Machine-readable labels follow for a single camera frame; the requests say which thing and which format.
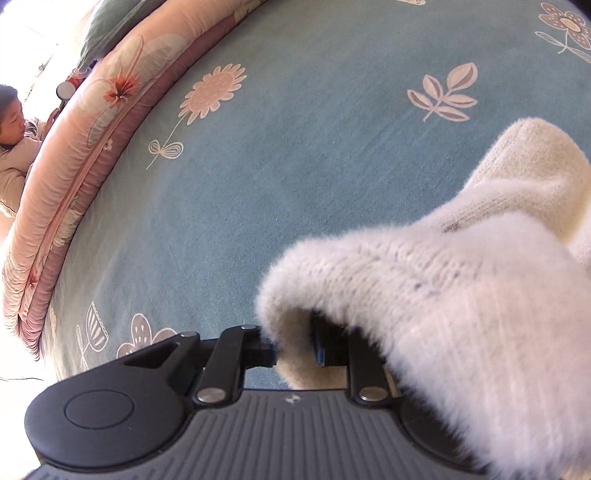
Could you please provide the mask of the cream knit sweater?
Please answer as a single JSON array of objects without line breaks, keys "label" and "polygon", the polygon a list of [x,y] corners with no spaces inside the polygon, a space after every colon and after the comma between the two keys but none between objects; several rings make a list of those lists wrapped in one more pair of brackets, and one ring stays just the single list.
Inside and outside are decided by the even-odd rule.
[{"label": "cream knit sweater", "polygon": [[321,313],[376,344],[502,478],[590,473],[590,164],[551,123],[511,125],[464,188],[413,224],[294,244],[256,313],[295,389],[345,383],[315,364]]}]

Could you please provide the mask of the blue floral bed sheet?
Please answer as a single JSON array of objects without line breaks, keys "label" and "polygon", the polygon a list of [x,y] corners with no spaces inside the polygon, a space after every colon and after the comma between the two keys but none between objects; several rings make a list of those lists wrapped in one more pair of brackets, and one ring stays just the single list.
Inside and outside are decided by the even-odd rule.
[{"label": "blue floral bed sheet", "polygon": [[41,349],[64,379],[256,318],[301,238],[590,202],[586,1],[267,1],[188,67],[71,240]]}]

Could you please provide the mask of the pink floral quilt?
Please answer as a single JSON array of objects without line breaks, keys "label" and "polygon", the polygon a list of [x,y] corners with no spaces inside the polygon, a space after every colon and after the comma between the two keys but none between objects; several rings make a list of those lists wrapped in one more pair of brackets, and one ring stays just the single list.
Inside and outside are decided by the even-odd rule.
[{"label": "pink floral quilt", "polygon": [[74,232],[131,136],[171,86],[256,1],[166,1],[81,83],[32,166],[1,250],[1,317],[38,357]]}]

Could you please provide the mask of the person in beige jacket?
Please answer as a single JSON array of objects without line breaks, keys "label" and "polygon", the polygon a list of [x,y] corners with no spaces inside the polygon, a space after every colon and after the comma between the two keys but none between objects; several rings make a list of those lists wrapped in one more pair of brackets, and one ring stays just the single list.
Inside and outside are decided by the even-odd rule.
[{"label": "person in beige jacket", "polygon": [[1,214],[14,220],[29,170],[42,145],[43,127],[26,119],[17,90],[1,85]]}]

